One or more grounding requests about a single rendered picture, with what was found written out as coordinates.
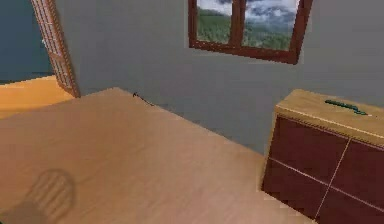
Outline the small black object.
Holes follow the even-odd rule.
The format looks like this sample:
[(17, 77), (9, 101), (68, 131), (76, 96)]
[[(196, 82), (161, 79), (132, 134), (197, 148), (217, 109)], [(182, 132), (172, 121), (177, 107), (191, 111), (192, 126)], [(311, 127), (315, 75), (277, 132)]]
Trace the small black object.
[(150, 106), (155, 106), (153, 103), (149, 102), (148, 100), (144, 99), (142, 96), (140, 96), (137, 92), (134, 92), (133, 93), (133, 97), (138, 97), (139, 99), (141, 99), (142, 101), (144, 101), (145, 103), (147, 103), (148, 105)]

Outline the brown framed window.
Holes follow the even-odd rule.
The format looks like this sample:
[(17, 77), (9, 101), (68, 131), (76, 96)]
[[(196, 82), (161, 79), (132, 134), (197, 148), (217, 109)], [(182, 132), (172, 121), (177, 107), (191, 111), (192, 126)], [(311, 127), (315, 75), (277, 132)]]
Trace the brown framed window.
[(188, 0), (193, 49), (295, 65), (313, 0)]

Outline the dark red chest of drawers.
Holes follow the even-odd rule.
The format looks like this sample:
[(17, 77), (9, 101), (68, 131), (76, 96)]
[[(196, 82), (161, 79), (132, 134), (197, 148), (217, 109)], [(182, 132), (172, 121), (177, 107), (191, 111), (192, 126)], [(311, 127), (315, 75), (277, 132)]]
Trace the dark red chest of drawers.
[(384, 224), (384, 108), (293, 90), (274, 108), (260, 189), (316, 224)]

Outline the brown slatted room door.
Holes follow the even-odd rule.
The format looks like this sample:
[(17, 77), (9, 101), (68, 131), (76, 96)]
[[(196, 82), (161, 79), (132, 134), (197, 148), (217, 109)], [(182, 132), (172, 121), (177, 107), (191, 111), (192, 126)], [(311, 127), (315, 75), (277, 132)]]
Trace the brown slatted room door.
[(29, 0), (58, 85), (75, 98), (80, 91), (75, 79), (55, 0)]

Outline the green flat object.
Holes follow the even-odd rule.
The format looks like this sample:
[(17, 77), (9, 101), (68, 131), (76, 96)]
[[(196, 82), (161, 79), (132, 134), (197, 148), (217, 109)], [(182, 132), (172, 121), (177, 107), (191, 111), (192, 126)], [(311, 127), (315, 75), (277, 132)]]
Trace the green flat object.
[(334, 101), (334, 100), (330, 100), (330, 99), (327, 99), (324, 102), (326, 104), (330, 104), (330, 105), (334, 105), (334, 106), (338, 106), (338, 107), (342, 107), (342, 108), (346, 108), (346, 109), (352, 110), (355, 114), (358, 114), (358, 115), (364, 115), (364, 116), (368, 116), (369, 115), (366, 112), (361, 111), (356, 105), (347, 104), (347, 103), (344, 103), (344, 102)]

